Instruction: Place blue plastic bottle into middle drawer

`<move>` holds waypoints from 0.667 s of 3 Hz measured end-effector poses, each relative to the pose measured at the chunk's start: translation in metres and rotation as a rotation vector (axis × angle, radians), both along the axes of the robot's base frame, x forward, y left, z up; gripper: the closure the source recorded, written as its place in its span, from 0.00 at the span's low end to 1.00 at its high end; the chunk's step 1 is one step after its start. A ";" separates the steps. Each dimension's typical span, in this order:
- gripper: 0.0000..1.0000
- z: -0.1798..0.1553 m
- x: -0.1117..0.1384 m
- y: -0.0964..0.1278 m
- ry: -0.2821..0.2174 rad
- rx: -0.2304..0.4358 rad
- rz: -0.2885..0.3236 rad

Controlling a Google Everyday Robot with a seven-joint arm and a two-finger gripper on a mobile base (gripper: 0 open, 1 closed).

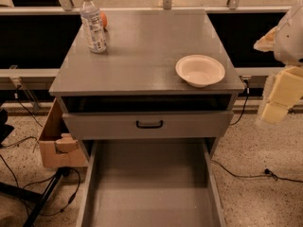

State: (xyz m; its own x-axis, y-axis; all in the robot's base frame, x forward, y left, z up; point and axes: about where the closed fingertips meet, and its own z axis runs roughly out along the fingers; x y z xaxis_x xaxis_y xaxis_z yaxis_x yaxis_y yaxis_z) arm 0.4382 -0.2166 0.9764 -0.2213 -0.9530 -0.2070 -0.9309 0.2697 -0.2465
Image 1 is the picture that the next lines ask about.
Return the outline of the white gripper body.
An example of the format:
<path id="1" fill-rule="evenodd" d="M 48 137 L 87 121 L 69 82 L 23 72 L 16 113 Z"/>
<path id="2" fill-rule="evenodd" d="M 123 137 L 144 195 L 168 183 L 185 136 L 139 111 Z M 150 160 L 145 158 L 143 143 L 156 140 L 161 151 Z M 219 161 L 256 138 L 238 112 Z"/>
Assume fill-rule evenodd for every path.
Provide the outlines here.
<path id="1" fill-rule="evenodd" d="M 303 65 L 303 0 L 297 0 L 278 22 L 274 56 L 285 65 Z"/>

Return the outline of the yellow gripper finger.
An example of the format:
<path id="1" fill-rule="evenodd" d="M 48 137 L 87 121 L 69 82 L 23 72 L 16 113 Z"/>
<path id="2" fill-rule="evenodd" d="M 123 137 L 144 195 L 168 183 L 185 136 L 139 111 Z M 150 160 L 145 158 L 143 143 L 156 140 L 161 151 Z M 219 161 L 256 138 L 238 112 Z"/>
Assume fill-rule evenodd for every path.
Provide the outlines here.
<path id="1" fill-rule="evenodd" d="M 303 97 L 303 68 L 286 66 L 274 76 L 274 84 L 266 97 L 260 120 L 279 123 L 288 111 Z"/>
<path id="2" fill-rule="evenodd" d="M 274 51 L 276 45 L 276 32 L 277 26 L 274 26 L 264 36 L 255 42 L 254 48 L 261 52 Z"/>

